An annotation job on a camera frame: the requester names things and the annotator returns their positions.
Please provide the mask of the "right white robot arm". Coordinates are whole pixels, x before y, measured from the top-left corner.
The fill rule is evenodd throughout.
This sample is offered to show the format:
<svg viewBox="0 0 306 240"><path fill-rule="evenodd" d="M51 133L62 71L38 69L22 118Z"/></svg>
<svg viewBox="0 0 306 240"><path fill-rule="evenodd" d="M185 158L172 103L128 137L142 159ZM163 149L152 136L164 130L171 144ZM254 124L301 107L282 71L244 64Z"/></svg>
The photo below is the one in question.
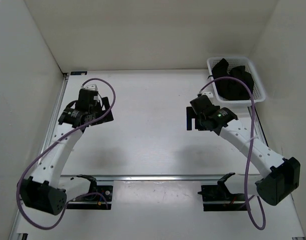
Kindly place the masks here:
<svg viewBox="0 0 306 240"><path fill-rule="evenodd" d="M247 193L275 206L298 188L300 162L274 152L228 108L213 105L208 96L201 94L190 101L186 118L187 130L214 132L239 150L259 172L247 180L232 172L218 180L217 193L223 200Z"/></svg>

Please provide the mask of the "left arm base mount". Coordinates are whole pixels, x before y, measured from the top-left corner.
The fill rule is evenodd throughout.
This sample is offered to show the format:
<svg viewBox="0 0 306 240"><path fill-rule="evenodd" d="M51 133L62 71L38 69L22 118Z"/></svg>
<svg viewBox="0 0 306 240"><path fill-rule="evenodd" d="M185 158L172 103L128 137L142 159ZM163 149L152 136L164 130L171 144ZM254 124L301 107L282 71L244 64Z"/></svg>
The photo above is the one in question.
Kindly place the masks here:
<svg viewBox="0 0 306 240"><path fill-rule="evenodd" d="M101 184L90 175L77 175L69 180L67 209L111 210L113 185Z"/></svg>

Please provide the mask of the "black shorts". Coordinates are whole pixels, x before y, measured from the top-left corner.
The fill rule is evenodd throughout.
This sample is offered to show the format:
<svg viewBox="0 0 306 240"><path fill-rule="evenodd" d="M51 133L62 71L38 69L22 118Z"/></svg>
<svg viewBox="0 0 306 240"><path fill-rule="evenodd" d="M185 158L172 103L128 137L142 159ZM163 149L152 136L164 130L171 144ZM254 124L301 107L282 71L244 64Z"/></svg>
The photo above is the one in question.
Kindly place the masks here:
<svg viewBox="0 0 306 240"><path fill-rule="evenodd" d="M229 63L226 59L221 59L212 69L214 79L219 77L233 77L241 80L253 93L254 80L252 75L245 70L245 66L239 65L228 71ZM249 100L250 96L243 85L234 80L223 79L215 82L218 94L230 101Z"/></svg>

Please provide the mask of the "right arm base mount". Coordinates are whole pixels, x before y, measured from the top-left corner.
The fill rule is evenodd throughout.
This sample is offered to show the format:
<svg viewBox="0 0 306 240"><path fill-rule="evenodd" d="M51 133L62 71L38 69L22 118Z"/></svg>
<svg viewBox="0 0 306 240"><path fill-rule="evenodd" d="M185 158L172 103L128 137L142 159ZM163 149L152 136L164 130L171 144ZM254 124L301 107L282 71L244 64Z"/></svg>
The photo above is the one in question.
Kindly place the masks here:
<svg viewBox="0 0 306 240"><path fill-rule="evenodd" d="M215 181L202 181L201 190L204 212L246 211L244 176L228 173Z"/></svg>

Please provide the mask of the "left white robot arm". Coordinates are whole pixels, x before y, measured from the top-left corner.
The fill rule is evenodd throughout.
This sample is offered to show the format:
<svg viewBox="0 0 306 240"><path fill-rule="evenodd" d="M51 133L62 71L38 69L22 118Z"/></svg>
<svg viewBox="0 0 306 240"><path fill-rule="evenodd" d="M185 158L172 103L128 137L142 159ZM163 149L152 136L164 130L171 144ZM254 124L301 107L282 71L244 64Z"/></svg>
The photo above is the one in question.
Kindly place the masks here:
<svg viewBox="0 0 306 240"><path fill-rule="evenodd" d="M97 196L96 179L90 175L77 175L60 183L63 168L77 141L86 128L113 121L107 97L101 97L96 85L84 86L78 99L70 102L58 120L54 142L38 157L38 166L24 171L17 186L17 200L48 214L58 215L67 202L83 196L92 200Z"/></svg>

